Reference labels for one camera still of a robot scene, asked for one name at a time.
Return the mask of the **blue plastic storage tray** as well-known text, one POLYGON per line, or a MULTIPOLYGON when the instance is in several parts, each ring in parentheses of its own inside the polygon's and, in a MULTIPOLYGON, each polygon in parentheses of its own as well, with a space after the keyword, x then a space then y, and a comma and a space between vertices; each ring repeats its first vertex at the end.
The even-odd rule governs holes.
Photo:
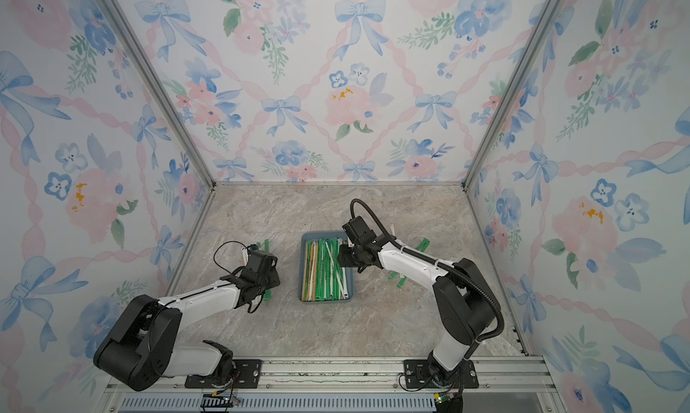
POLYGON ((339 261, 343 231, 311 231, 301 239, 298 299, 302 303, 345 303, 355 296, 353 269, 339 261))

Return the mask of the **brown paper straw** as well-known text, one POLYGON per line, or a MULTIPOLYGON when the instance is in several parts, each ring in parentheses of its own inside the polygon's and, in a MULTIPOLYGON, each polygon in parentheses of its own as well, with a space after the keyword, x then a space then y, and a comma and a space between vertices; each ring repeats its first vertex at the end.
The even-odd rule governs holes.
POLYGON ((314 256, 314 244, 312 242, 307 242, 305 244, 305 271, 304 271, 304 285, 303 285, 303 302, 311 301, 311 275, 313 267, 314 256))

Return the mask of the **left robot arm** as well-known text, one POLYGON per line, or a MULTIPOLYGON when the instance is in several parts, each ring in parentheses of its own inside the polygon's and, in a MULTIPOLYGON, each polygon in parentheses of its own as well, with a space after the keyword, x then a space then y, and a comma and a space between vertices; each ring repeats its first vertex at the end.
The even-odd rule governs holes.
POLYGON ((234 353, 216 341, 186 345, 181 330, 221 312, 255 312, 266 291, 280 285, 273 254, 249 247, 242 267, 216 282, 176 296, 132 299, 98 346, 93 364, 134 391, 162 378, 184 376, 215 389, 230 387, 241 374, 234 353))

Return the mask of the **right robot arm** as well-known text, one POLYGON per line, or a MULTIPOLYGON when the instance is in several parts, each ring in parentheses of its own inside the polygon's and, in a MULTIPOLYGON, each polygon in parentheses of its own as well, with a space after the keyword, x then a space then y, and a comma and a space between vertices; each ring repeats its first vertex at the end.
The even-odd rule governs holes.
POLYGON ((438 260, 397 240, 379 240, 341 244, 338 261, 397 272, 433 293, 444 333, 428 356, 428 375, 439 387, 451 385, 483 341, 505 330, 500 302, 472 260, 438 260))

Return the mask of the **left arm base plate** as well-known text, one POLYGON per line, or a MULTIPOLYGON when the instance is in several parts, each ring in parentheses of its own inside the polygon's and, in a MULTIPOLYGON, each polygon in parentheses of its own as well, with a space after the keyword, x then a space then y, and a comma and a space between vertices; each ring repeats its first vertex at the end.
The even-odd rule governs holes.
POLYGON ((186 389, 256 389, 262 375, 261 359, 233 359, 220 364, 211 375, 189 375, 186 389))

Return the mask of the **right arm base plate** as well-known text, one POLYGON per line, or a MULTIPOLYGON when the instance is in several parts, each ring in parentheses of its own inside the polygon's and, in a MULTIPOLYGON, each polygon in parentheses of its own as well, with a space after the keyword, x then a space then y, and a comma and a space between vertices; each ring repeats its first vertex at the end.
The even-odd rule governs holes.
POLYGON ((440 364, 427 359, 406 359, 402 361, 404 386, 409 391, 424 389, 478 389, 479 382, 472 361, 463 360, 456 368, 449 371, 440 364))

